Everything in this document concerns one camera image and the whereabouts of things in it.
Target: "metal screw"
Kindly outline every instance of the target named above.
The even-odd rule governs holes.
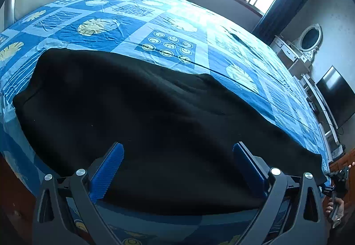
[[[76,175],[78,175],[78,176],[82,176],[85,173],[86,173],[85,169],[79,169],[79,170],[76,171]]]
[[[52,174],[47,174],[47,175],[44,176],[44,179],[45,179],[46,181],[49,181],[49,180],[52,179],[52,178],[53,178]]]
[[[312,175],[311,173],[309,173],[309,172],[306,172],[306,173],[305,173],[305,177],[306,177],[307,179],[312,179],[312,178],[313,178],[313,175]]]
[[[276,175],[276,176],[278,176],[278,175],[281,174],[281,170],[278,169],[278,168],[272,168],[272,169],[271,169],[271,173],[274,174],[274,175]]]

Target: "black cloth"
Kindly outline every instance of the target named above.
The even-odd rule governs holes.
[[[351,209],[350,217],[347,218],[346,212],[341,219],[341,223],[330,230],[328,245],[353,244],[355,240],[355,210]]]
[[[177,72],[115,53],[49,49],[14,98],[22,130],[61,176],[87,168],[113,142],[125,156],[104,200],[163,215],[257,208],[236,167],[242,141],[269,166],[326,181],[321,155],[208,74]]]

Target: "curtain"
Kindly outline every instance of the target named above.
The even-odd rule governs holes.
[[[304,6],[307,0],[274,0],[266,14],[258,22],[252,34],[270,45],[293,17]]]

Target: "white vanity table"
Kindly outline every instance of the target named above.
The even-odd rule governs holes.
[[[322,40],[322,29],[319,24],[306,28],[300,37],[293,42],[275,36],[270,47],[280,58],[292,76],[301,79],[301,75],[310,72],[314,54]]]
[[[275,36],[270,47],[292,76],[301,79],[302,74],[310,72],[311,61],[291,42],[285,42],[280,36]]]

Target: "bed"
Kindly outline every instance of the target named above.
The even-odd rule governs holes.
[[[12,100],[26,88],[36,61],[49,48],[102,50],[180,72],[208,73],[304,148],[321,154],[322,169],[329,170],[321,132],[304,94],[272,49],[243,28],[185,0],[55,0],[0,34],[0,150],[34,195],[45,174],[57,174],[26,140]],[[75,204],[70,199],[68,203],[77,226],[85,230]],[[229,242],[256,213],[165,216],[157,227],[154,215],[107,204],[98,208],[120,239],[135,244],[157,239],[198,242],[211,227],[222,233],[212,234],[211,241]],[[284,213],[281,208],[280,222]]]

